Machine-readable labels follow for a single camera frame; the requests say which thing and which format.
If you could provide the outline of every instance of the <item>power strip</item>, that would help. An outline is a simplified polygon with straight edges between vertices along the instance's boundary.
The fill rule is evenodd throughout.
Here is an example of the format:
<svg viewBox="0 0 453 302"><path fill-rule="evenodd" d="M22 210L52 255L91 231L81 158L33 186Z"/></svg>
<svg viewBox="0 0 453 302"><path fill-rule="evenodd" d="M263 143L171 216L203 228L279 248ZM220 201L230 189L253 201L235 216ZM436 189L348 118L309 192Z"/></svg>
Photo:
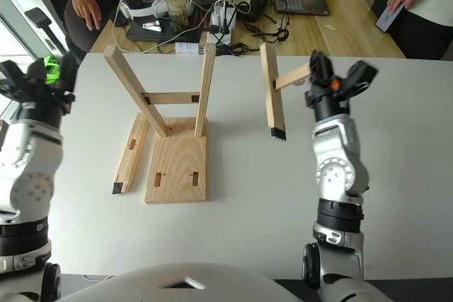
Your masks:
<svg viewBox="0 0 453 302"><path fill-rule="evenodd" d="M229 33L222 33L222 28L224 26L224 17L225 17L225 10L222 5L215 6L214 12L211 14L210 18L210 29L218 28L219 32L213 33L210 31L207 34L207 42L212 42L217 44L220 40L222 44L230 45L231 44L231 32L236 27L236 14L234 13L233 7L226 8L226 23L229 24L228 31Z"/></svg>

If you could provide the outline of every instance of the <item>green object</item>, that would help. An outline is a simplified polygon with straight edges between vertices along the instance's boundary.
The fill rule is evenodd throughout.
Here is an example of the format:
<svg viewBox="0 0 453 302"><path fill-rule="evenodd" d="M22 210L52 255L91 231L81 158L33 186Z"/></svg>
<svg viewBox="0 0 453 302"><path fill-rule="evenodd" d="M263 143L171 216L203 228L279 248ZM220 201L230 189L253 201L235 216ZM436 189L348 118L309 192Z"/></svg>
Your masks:
<svg viewBox="0 0 453 302"><path fill-rule="evenodd" d="M44 58L44 65L47 71L47 78L45 83L52 84L59 79L60 75L58 59L50 54L46 58Z"/></svg>

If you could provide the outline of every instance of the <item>wooden frame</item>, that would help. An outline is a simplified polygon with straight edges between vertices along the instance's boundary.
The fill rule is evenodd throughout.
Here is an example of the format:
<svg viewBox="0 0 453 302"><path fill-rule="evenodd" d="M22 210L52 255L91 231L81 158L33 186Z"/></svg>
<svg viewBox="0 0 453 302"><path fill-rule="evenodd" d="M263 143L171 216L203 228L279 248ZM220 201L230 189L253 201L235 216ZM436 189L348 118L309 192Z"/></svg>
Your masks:
<svg viewBox="0 0 453 302"><path fill-rule="evenodd" d="M156 131L145 203L201 202L207 200L207 120L215 44L206 44L200 92L147 93L125 57L109 45L104 58L142 113L130 133L114 192L127 192L133 181L149 122ZM197 116L163 118L154 105L198 103Z"/></svg>
<svg viewBox="0 0 453 302"><path fill-rule="evenodd" d="M260 46L261 67L264 76L266 112L270 135L286 140L285 116L283 114L281 90L294 83L303 83L310 76L310 66L305 64L278 76L277 56L273 45L264 42Z"/></svg>

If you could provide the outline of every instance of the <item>white table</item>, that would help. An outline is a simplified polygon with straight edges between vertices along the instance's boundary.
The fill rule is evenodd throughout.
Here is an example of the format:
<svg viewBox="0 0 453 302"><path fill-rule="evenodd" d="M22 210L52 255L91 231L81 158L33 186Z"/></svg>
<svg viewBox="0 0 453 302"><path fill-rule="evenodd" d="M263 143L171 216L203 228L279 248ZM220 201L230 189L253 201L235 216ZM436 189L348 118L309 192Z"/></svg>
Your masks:
<svg viewBox="0 0 453 302"><path fill-rule="evenodd" d="M202 56L127 55L149 92L197 91ZM307 57L278 57L280 73ZM332 58L337 74L358 58ZM368 279L453 275L453 63L366 59L380 72L352 99L370 173L365 193ZM64 160L50 212L52 262L72 274L120 274L164 262L221 262L300 278L318 192L306 86L283 90L287 141L270 137L259 57L216 59L207 110L205 203L146 205L148 133L132 191L113 178L138 108L103 59L79 69L62 122ZM195 105L161 106L195 116Z"/></svg>

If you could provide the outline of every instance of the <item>phone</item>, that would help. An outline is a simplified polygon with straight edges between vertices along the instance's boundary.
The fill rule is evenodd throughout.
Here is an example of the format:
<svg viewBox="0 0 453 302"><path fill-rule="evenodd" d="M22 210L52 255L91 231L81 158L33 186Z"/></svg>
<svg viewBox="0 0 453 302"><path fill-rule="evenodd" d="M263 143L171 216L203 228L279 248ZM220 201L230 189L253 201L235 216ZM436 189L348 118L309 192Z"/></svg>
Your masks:
<svg viewBox="0 0 453 302"><path fill-rule="evenodd" d="M396 11L393 14L391 14L389 7L387 6L385 8L384 12L382 12L382 15L377 20L376 26L379 29L381 29L382 32L387 32L390 28L390 25L395 21L396 17L398 16L398 14L400 14L400 12L403 10L403 8L404 8L404 2L399 4Z"/></svg>

